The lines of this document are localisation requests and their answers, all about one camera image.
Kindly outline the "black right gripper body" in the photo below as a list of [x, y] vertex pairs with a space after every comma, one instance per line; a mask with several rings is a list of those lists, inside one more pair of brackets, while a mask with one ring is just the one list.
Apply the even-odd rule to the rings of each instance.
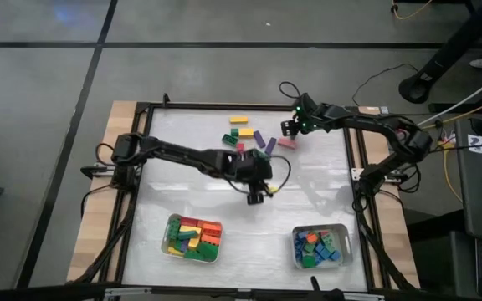
[[316, 130], [323, 130], [326, 133], [330, 131], [320, 116], [318, 104], [307, 93], [298, 96], [293, 107], [295, 127], [301, 134], [307, 135]]

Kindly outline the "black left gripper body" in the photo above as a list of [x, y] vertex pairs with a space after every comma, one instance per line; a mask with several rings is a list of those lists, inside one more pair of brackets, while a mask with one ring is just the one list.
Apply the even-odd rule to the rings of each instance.
[[257, 157], [254, 150], [228, 153], [223, 160], [223, 174], [230, 181], [245, 184], [270, 180], [273, 177], [270, 158], [267, 161]]

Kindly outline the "black floor stand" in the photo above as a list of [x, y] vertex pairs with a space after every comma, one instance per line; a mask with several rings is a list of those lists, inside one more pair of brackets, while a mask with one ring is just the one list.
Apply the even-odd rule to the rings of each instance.
[[413, 104], [426, 102], [436, 82], [481, 37], [482, 5], [416, 74], [399, 84], [399, 94]]

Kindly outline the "dark grey side table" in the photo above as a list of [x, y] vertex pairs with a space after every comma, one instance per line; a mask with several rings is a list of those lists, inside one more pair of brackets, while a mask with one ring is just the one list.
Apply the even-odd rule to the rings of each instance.
[[477, 135], [469, 120], [456, 124], [459, 174], [468, 234], [482, 240], [482, 155], [469, 151], [468, 135]]

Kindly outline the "white plastic bin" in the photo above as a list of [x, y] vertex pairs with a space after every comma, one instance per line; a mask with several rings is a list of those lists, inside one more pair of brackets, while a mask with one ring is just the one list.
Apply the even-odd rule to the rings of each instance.
[[[333, 236], [333, 246], [330, 248], [327, 248], [320, 239], [320, 232], [323, 232], [323, 231], [329, 231]], [[295, 259], [294, 242], [301, 241], [304, 243], [304, 246], [308, 242], [306, 241], [306, 239], [303, 239], [303, 240], [298, 239], [296, 236], [298, 232], [308, 232], [308, 233], [314, 232], [318, 236], [318, 241], [314, 243], [315, 247], [318, 244], [324, 245], [329, 251], [329, 257], [324, 258], [324, 261], [321, 264], [316, 265], [313, 268], [303, 268], [301, 261], [297, 261]], [[343, 266], [350, 265], [353, 261], [349, 233], [347, 228], [343, 224], [335, 223], [335, 224], [323, 224], [323, 225], [312, 225], [312, 226], [298, 226], [292, 230], [291, 238], [292, 238], [292, 244], [293, 244], [295, 265], [299, 269], [340, 268]], [[341, 258], [338, 261], [330, 260], [330, 256], [335, 250], [338, 250], [341, 253]], [[303, 256], [306, 256], [306, 255], [313, 255], [314, 257], [320, 256], [315, 249], [314, 249], [314, 252], [308, 253], [303, 248]]]
[[[179, 215], [179, 214], [174, 213], [174, 214], [172, 214], [171, 216], [169, 216], [169, 218], [168, 218], [168, 220], [167, 220], [167, 224], [166, 224], [166, 228], [165, 228], [165, 233], [164, 233], [164, 236], [163, 236], [163, 239], [162, 239], [162, 246], [161, 246], [162, 252], [165, 253], [165, 254], [167, 254], [167, 255], [175, 256], [175, 255], [170, 254], [170, 253], [167, 251], [167, 249], [168, 249], [169, 247], [174, 247], [176, 250], [182, 252], [182, 250], [181, 250], [182, 241], [188, 241], [188, 242], [189, 242], [189, 240], [178, 240], [178, 239], [177, 239], [177, 240], [169, 240], [169, 239], [167, 238], [167, 228], [168, 228], [168, 223], [169, 223], [169, 221], [170, 221], [171, 219], [173, 219], [173, 218], [180, 218], [180, 219], [181, 219], [181, 217], [185, 217], [185, 216], [182, 216], [182, 215]], [[220, 225], [222, 226], [222, 228], [223, 228], [223, 225], [222, 225], [221, 222], [214, 222], [214, 221], [208, 221], [208, 220], [203, 220], [203, 219], [198, 219], [198, 220], [199, 220], [199, 223], [198, 223], [198, 226], [197, 226], [197, 227], [200, 227], [200, 228], [202, 228], [202, 224], [205, 223], [205, 222], [208, 222], [208, 223], [218, 223], [218, 224], [220, 224]], [[198, 234], [198, 237], [200, 238], [200, 242], [201, 242], [201, 236], [202, 236], [202, 235], [203, 235], [203, 231], [201, 231], [201, 233]], [[221, 242], [222, 242], [222, 236], [223, 236], [223, 230], [222, 230], [221, 236], [219, 237], [219, 238], [221, 239]], [[201, 260], [195, 260], [195, 259], [190, 259], [190, 258], [185, 258], [185, 259], [189, 259], [189, 260], [193, 260], [193, 261], [198, 261], [198, 262], [203, 262], [203, 263], [214, 263], [218, 258], [217, 258], [214, 262], [206, 262], [206, 261], [203, 261], [203, 258], [202, 258]]]

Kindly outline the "red-orange studded brick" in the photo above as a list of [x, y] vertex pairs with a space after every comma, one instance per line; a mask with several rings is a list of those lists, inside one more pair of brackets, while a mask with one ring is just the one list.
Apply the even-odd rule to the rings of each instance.
[[222, 226], [218, 223], [208, 223], [205, 222], [202, 224], [202, 231], [203, 234], [213, 236], [213, 237], [220, 237], [222, 234]]

